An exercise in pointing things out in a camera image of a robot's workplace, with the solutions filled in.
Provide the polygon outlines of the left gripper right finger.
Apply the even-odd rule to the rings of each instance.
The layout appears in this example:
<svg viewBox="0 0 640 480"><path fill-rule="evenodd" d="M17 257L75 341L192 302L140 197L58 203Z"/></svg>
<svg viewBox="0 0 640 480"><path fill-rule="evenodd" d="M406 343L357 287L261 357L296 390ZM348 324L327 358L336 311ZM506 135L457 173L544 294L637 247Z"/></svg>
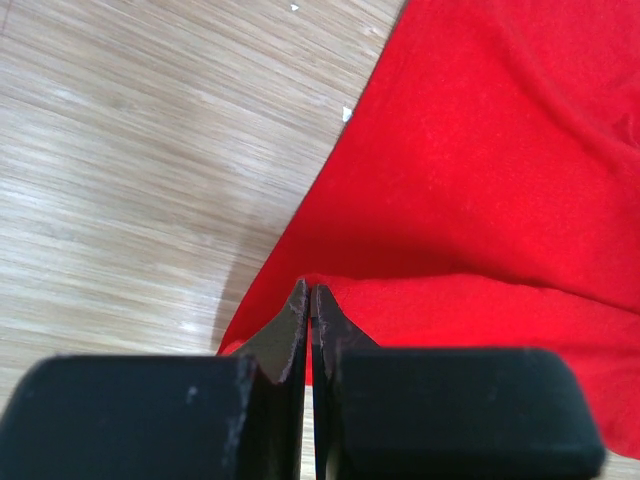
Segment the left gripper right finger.
<svg viewBox="0 0 640 480"><path fill-rule="evenodd" d="M568 365L532 348L390 348L310 296L320 479L593 479L606 449Z"/></svg>

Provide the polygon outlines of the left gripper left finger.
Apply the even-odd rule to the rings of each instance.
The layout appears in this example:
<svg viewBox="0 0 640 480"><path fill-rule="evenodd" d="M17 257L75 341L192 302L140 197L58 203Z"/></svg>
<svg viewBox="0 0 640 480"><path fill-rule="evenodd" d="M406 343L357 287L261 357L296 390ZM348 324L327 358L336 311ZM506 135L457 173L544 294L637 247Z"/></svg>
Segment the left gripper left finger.
<svg viewBox="0 0 640 480"><path fill-rule="evenodd" d="M228 356L59 355L1 418L5 479L295 479L308 286Z"/></svg>

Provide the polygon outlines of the red t-shirt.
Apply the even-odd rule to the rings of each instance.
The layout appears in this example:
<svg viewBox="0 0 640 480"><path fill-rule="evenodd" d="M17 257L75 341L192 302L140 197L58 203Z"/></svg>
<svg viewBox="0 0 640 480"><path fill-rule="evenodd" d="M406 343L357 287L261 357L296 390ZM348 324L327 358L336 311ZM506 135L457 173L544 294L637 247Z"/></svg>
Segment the red t-shirt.
<svg viewBox="0 0 640 480"><path fill-rule="evenodd" d="M637 457L638 3L408 2L221 350L299 279L384 346L557 352Z"/></svg>

